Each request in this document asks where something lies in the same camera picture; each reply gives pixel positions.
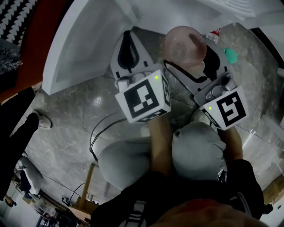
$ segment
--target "black trousers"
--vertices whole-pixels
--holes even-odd
[[[5,197],[14,168],[39,126],[37,115],[32,113],[11,136],[34,97],[32,88],[27,88],[0,106],[0,200]]]

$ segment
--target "black shirt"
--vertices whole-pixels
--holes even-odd
[[[229,204],[257,219],[264,209],[262,190],[251,164],[236,160],[228,169],[226,184],[214,180],[169,179],[160,172],[150,171],[119,196],[98,207],[91,215],[91,226],[119,227],[128,220],[137,202],[145,204],[142,216],[146,225],[150,226],[170,208],[194,199],[212,199]]]

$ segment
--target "green bottle cap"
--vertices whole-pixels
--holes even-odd
[[[238,61],[238,55],[237,55],[237,53],[235,52],[234,49],[229,48],[229,47],[225,48],[224,53],[227,56],[228,62],[230,64],[234,64]]]

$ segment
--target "forearm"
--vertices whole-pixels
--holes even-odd
[[[173,169],[172,139],[167,116],[161,116],[148,123],[151,135],[151,170],[170,176]]]
[[[229,167],[233,161],[237,159],[243,159],[243,145],[241,137],[235,127],[232,127],[226,131],[218,131],[221,140],[227,145],[223,151],[224,158]]]

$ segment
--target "gray tile floor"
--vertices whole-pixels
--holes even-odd
[[[134,32],[149,51],[155,62],[162,61],[161,41],[163,35],[134,28]],[[244,148],[244,157],[254,168],[256,179],[266,188],[284,170],[279,158],[283,152],[283,142],[260,120],[267,114],[275,121],[280,120],[279,107],[284,79],[276,73],[277,63],[264,45],[239,24],[231,24],[221,29],[221,47],[234,48],[238,62],[231,65],[235,81],[242,85],[249,105],[250,117],[239,124]],[[171,119],[183,119],[196,109],[190,100],[190,93],[172,76],[170,96],[172,102]],[[89,152],[89,139],[93,127],[106,115],[118,112],[106,119],[94,132],[97,134],[114,120],[124,118],[114,95],[118,91],[110,71],[98,77],[54,95],[39,91],[23,116],[21,122],[32,109],[38,109],[52,119],[51,130],[38,129],[32,137],[26,152],[29,159],[43,173],[42,189],[57,199],[69,197],[81,183],[84,183],[88,168],[94,161]],[[122,122],[104,132],[94,150],[99,154],[103,148],[115,140],[139,137],[140,126]],[[81,194],[83,187],[77,190]],[[109,187],[96,167],[89,187],[89,194],[98,202],[105,202],[119,194],[119,190]]]

